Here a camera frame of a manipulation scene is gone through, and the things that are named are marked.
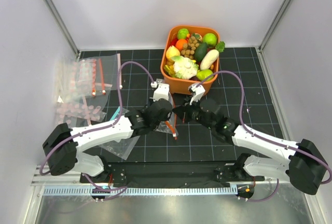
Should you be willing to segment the orange zipper clear bag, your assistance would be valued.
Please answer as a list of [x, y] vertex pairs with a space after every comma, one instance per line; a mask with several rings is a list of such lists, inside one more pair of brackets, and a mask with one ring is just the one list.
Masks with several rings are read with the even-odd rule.
[[[175, 103], [174, 103], [173, 96], [172, 96], [171, 92], [169, 94], [169, 100], [168, 101], [172, 105], [172, 107], [174, 108]], [[156, 131], [172, 134], [173, 138], [175, 140], [177, 140], [178, 131], [176, 129], [176, 114], [171, 113], [170, 118], [167, 121], [160, 122], [160, 124], [157, 127]]]

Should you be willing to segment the white cauliflower toy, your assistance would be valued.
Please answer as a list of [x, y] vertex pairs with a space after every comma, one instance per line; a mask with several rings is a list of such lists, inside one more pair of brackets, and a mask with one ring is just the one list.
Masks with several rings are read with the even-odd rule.
[[191, 59], [183, 56], [173, 57], [175, 78], [189, 80], [197, 75], [198, 65]]

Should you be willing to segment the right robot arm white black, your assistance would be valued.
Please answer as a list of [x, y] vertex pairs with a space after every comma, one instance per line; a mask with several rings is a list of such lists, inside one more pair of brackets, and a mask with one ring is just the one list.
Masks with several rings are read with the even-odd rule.
[[310, 140], [287, 141], [239, 124], [226, 117], [214, 100], [186, 99], [173, 112], [184, 122], [195, 121], [208, 128], [221, 142], [264, 155], [264, 158], [242, 155], [233, 168], [238, 180], [247, 180], [250, 176], [276, 178], [309, 195], [315, 195], [323, 183], [327, 163]]

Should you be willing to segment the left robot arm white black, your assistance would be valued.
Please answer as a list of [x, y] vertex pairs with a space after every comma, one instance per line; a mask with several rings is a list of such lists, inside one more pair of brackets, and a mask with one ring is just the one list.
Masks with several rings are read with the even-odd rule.
[[119, 115], [113, 121], [79, 128], [70, 128], [67, 123], [57, 125], [43, 143], [48, 173], [59, 176], [74, 171], [93, 182], [107, 181], [112, 173], [107, 161], [85, 151], [110, 141], [145, 135], [155, 130], [160, 122], [169, 120], [172, 109], [168, 100], [160, 99], [143, 109]]

